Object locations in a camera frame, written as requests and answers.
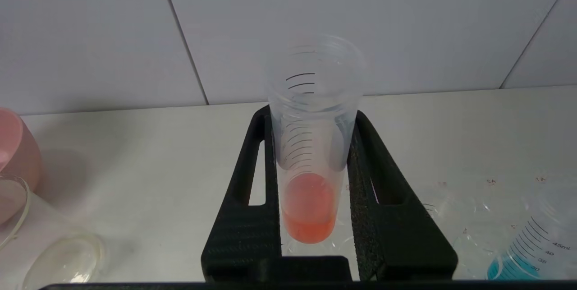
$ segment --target pink cup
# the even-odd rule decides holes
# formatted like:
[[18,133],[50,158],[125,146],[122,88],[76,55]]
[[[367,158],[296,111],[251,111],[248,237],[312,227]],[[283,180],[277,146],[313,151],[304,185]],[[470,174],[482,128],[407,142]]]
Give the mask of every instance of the pink cup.
[[0,107],[0,173],[26,181],[33,191],[44,175],[38,144],[20,117]]

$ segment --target tile grout line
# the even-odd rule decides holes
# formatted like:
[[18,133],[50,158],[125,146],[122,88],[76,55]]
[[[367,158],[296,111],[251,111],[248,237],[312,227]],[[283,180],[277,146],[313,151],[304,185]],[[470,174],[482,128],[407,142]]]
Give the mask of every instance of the tile grout line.
[[177,16],[177,11],[174,9],[173,1],[172,0],[168,0],[168,1],[169,1],[169,5],[170,5],[170,10],[173,13],[174,21],[176,22],[176,25],[177,25],[177,29],[179,29],[179,34],[180,34],[182,43],[184,44],[184,47],[186,49],[186,54],[188,55],[188,59],[190,60],[190,64],[192,64],[192,70],[194,72],[194,76],[196,76],[196,81],[198,82],[198,87],[200,88],[200,91],[202,92],[202,97],[204,98],[204,102],[206,103],[206,105],[210,105],[210,103],[208,103],[208,98],[206,97],[206,92],[204,91],[204,86],[202,86],[202,81],[200,80],[200,75],[198,74],[198,70],[196,69],[196,64],[194,64],[194,59],[192,58],[192,54],[190,53],[190,48],[188,47],[188,43],[186,42],[186,37],[184,36],[184,32],[182,31],[179,17]]
[[509,73],[507,74],[507,76],[505,76],[505,79],[503,80],[503,82],[501,83],[501,85],[499,86],[499,89],[503,89],[505,87],[505,84],[507,83],[507,80],[509,80],[509,78],[511,77],[511,74],[513,73],[513,70],[515,70],[515,67],[517,67],[517,64],[519,64],[519,62],[521,61],[521,58],[523,58],[523,56],[525,55],[525,53],[527,52],[527,49],[529,48],[529,45],[531,45],[531,43],[533,42],[533,40],[535,39],[537,33],[539,32],[540,28],[543,26],[543,23],[547,20],[547,18],[549,17],[549,14],[551,13],[551,11],[553,11],[553,9],[555,8],[555,6],[557,5],[557,2],[559,0],[555,0],[555,2],[553,3],[553,5],[551,6],[551,8],[549,9],[549,11],[547,11],[547,13],[545,14],[543,20],[541,21],[541,23],[539,23],[539,26],[537,27],[537,29],[535,30],[535,32],[533,33],[533,35],[531,36],[531,39],[529,39],[529,42],[527,43],[527,45],[525,45],[525,47],[523,48],[523,51],[521,51],[521,54],[519,55],[519,58],[517,58],[517,60],[515,60],[515,63],[513,64],[513,67],[511,67],[511,70],[509,70]]

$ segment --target plastic measuring cylinder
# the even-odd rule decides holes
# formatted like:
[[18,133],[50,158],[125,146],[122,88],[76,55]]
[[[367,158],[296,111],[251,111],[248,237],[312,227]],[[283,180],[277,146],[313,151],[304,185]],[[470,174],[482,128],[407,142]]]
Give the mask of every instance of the plastic measuring cylinder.
[[268,62],[284,226],[319,243],[334,227],[365,61],[344,39],[300,34]]
[[567,278],[567,267],[577,254],[577,185],[544,190],[530,203],[529,215],[517,230],[490,264],[488,280]]

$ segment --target glass beaker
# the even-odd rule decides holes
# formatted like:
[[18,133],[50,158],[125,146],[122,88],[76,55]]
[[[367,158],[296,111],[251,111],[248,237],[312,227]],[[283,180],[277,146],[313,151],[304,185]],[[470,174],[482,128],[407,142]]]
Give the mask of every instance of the glass beaker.
[[339,37],[296,35],[269,63],[284,226],[301,243],[319,243],[334,227],[365,60]]
[[554,185],[529,202],[517,234],[489,266],[488,280],[562,280],[577,257],[577,185]]
[[0,288],[89,282],[103,257],[97,237],[64,219],[20,177],[0,174]]

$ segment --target red liquid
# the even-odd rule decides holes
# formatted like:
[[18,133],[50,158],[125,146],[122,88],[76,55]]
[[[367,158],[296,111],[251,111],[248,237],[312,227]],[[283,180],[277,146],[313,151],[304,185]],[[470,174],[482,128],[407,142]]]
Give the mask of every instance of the red liquid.
[[321,175],[304,173],[284,191],[284,226],[292,238],[305,244],[325,240],[336,220],[334,191]]

